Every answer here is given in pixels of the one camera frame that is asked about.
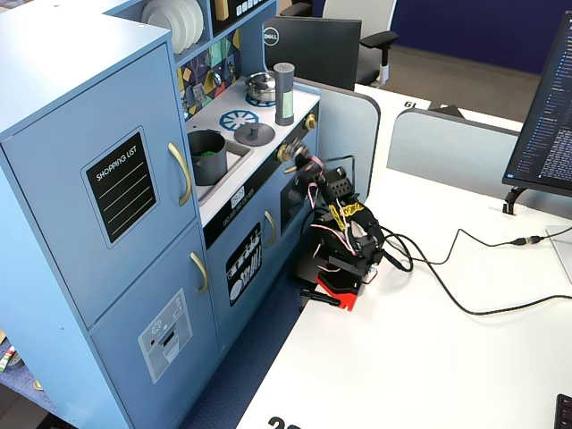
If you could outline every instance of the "pot lid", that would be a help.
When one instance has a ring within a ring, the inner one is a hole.
[[[274,92],[276,90],[276,81],[270,73],[261,71],[248,76],[247,87],[261,92]]]
[[[234,131],[234,138],[243,145],[263,146],[270,143],[275,134],[274,129],[265,123],[245,123]]]

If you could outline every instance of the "colorful tile backsplash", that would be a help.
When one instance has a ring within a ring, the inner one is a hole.
[[[232,85],[240,77],[240,66],[239,29],[227,34],[188,63],[183,64],[177,70],[177,76],[183,110],[189,113],[187,119],[198,113]],[[218,73],[223,80],[220,88],[217,88],[213,82],[213,73]],[[197,84],[203,84],[205,88],[206,100],[202,103],[197,103],[193,95],[192,89]]]

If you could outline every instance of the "gray partition panel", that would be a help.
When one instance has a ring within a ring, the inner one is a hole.
[[[395,122],[387,167],[504,199],[502,175],[518,133],[479,122],[410,109]],[[572,219],[572,198],[528,190],[518,204]]]
[[[296,82],[320,90],[318,155],[323,160],[353,155],[356,158],[354,188],[359,200],[366,201],[381,118],[379,105],[371,97],[357,92],[298,78]],[[326,164],[328,168],[336,166],[345,168],[351,179],[350,160]]]

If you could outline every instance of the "printed number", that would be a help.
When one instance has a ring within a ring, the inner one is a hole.
[[[284,421],[279,418],[279,417],[272,417],[269,421],[268,424],[270,426],[272,426],[274,429],[284,429],[286,427],[286,424],[284,424]]]
[[[272,417],[270,419],[270,421],[268,422],[268,424],[270,426],[272,426],[274,429],[284,429],[286,427],[286,424],[284,423],[284,421],[279,417]],[[295,425],[290,425],[286,429],[300,429],[300,428],[295,426]]]

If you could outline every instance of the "dell logo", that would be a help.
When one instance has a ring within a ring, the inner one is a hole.
[[[280,34],[278,30],[273,27],[268,27],[265,29],[265,45],[274,46],[280,40]]]

